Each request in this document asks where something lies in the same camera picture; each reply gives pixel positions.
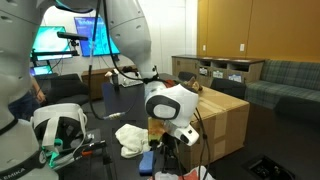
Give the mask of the brown plush toy animal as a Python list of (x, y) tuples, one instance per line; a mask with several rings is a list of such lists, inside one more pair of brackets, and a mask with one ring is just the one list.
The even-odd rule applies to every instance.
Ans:
[(203, 90), (203, 87), (198, 83), (195, 77), (191, 77), (188, 81), (185, 81), (185, 84), (197, 92), (201, 92)]

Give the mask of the blue sponge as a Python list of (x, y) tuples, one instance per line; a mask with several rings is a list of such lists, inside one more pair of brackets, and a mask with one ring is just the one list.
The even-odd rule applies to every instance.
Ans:
[(142, 154), (142, 159), (139, 163), (139, 174), (141, 176), (147, 175), (151, 176), (153, 173), (153, 160), (154, 160), (154, 152), (148, 151)]

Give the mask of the white orange plastic bag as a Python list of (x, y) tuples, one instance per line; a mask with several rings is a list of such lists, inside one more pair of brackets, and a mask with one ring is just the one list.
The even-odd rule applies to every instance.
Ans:
[(204, 166), (196, 167), (188, 173), (181, 175), (157, 172), (147, 180), (216, 180), (206, 170)]

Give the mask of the cardboard box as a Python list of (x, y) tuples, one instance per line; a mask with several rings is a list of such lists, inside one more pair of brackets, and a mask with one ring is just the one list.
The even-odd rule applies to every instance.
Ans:
[(158, 88), (145, 98), (147, 114), (161, 120), (179, 142), (182, 165), (190, 170), (210, 164), (244, 146), (250, 105), (205, 88)]

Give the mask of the wooden cabinet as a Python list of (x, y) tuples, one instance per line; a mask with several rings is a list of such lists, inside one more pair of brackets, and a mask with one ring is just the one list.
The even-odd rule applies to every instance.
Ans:
[(260, 78), (264, 62), (264, 59), (256, 58), (174, 55), (172, 74), (193, 73), (199, 83), (206, 87), (211, 85), (214, 78), (247, 84)]

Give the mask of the white towel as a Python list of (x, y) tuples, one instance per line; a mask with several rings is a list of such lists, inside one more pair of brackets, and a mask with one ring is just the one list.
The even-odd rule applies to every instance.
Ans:
[(115, 132), (115, 136), (122, 145), (121, 156), (124, 158), (133, 158), (151, 150), (147, 129), (125, 124)]

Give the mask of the black office chair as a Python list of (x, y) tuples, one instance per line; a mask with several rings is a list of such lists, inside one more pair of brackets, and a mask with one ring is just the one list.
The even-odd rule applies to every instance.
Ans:
[(66, 74), (50, 79), (50, 88), (45, 94), (46, 104), (89, 103), (89, 87), (77, 74)]

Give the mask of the white VR headset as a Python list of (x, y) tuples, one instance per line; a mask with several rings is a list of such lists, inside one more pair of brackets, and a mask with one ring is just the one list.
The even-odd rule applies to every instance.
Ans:
[(61, 169), (77, 159), (87, 139), (87, 121), (83, 109), (75, 103), (54, 104), (34, 111), (32, 127), (52, 169)]

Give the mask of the green plaid sofa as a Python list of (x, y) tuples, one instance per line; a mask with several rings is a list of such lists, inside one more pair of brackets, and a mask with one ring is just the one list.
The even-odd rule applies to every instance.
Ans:
[(260, 79), (247, 84), (245, 100), (273, 109), (281, 97), (320, 101), (320, 64), (266, 60)]

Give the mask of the person seated at left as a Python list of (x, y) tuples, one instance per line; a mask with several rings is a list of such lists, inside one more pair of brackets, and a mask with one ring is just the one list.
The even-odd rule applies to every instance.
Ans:
[(31, 80), (32, 89), (9, 105), (9, 110), (16, 119), (30, 120), (34, 111), (40, 108), (41, 104), (46, 101), (46, 96), (36, 79), (32, 77)]

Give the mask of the wall monitor screen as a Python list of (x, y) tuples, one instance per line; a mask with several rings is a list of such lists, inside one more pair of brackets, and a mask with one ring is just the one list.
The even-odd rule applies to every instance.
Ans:
[(94, 17), (75, 17), (74, 22), (77, 33), (87, 37), (87, 40), (80, 41), (84, 57), (89, 57), (90, 53), (93, 53), (94, 56), (120, 53), (112, 38), (107, 40), (106, 26), (101, 17), (98, 20), (95, 20)]

